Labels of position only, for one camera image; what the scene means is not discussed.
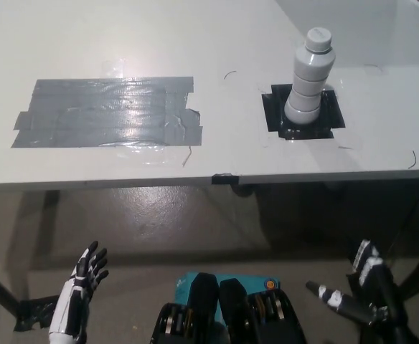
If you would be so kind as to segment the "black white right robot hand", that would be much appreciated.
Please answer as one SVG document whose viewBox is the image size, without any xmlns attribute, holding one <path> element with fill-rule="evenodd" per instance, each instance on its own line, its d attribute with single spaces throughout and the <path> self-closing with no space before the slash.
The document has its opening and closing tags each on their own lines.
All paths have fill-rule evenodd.
<svg viewBox="0 0 419 344">
<path fill-rule="evenodd" d="M 347 276 L 352 295 L 317 282 L 306 288 L 336 314 L 362 325 L 387 323 L 406 328 L 408 315 L 390 269 L 372 241 L 350 241 L 349 261 L 352 273 Z"/>
</svg>

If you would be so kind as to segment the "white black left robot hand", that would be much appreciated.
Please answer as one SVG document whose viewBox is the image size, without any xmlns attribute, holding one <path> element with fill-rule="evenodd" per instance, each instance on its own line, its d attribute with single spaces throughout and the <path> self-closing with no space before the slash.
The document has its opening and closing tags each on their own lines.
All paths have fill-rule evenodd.
<svg viewBox="0 0 419 344">
<path fill-rule="evenodd" d="M 49 327 L 49 343 L 86 343 L 90 302 L 109 271 L 107 249 L 92 242 L 77 261 L 64 283 Z"/>
</svg>

